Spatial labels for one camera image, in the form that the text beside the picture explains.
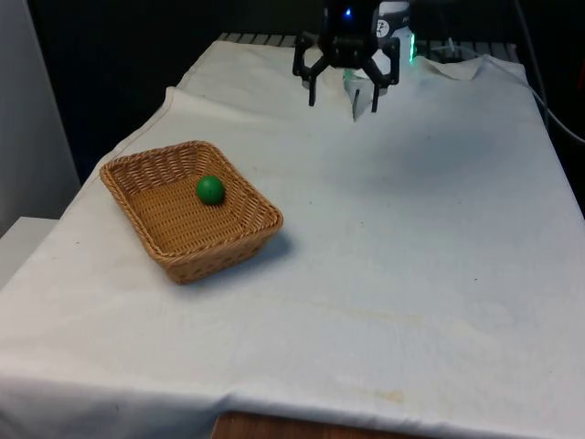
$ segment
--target green ball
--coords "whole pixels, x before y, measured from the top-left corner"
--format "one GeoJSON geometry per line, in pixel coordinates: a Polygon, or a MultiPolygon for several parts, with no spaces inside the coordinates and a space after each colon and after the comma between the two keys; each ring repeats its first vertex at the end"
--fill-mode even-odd
{"type": "Polygon", "coordinates": [[[203,204],[217,206],[223,203],[226,196],[226,189],[221,180],[214,176],[201,177],[197,183],[197,196],[203,204]]]}

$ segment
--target wicker basket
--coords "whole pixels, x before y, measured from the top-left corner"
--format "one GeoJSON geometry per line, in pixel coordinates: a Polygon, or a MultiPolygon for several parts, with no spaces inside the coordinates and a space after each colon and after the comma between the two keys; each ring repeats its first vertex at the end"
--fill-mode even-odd
{"type": "Polygon", "coordinates": [[[207,142],[118,158],[100,175],[148,254],[178,284],[249,259],[282,226],[281,212],[207,142]],[[197,197],[197,181],[207,175],[225,186],[220,206],[197,197]]]}

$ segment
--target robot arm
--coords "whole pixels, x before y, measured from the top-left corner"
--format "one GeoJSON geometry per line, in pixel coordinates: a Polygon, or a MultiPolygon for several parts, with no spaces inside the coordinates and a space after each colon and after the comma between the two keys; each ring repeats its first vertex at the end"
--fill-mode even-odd
{"type": "Polygon", "coordinates": [[[323,28],[316,36],[303,32],[295,43],[292,73],[309,83],[309,105],[316,98],[316,80],[331,66],[344,69],[363,69],[374,83],[372,112],[378,108],[380,90],[399,83],[400,39],[378,39],[409,25],[408,0],[386,0],[384,5],[395,4],[385,14],[384,28],[378,28],[380,0],[325,0],[323,28]],[[318,46],[323,56],[312,66],[304,63],[304,54],[318,46]],[[372,59],[381,49],[390,59],[390,72],[383,74],[372,59]]]}

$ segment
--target green light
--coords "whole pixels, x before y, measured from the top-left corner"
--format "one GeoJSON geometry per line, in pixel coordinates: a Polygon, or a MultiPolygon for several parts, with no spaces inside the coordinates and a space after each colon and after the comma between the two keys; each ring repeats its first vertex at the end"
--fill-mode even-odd
{"type": "Polygon", "coordinates": [[[414,57],[416,56],[416,46],[415,46],[415,42],[416,42],[416,36],[414,35],[414,32],[412,32],[412,36],[410,37],[410,64],[412,64],[414,62],[414,57]]]}

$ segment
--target white tablecloth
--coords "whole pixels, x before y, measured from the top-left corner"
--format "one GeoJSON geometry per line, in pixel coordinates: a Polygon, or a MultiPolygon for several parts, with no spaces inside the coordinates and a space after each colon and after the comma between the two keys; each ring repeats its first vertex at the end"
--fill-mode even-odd
{"type": "Polygon", "coordinates": [[[211,141],[282,232],[176,286],[94,172],[0,293],[0,436],[191,438],[247,410],[583,437],[585,228],[530,92],[413,68],[353,123],[341,74],[309,108],[292,57],[214,44],[104,159],[211,141]]]}

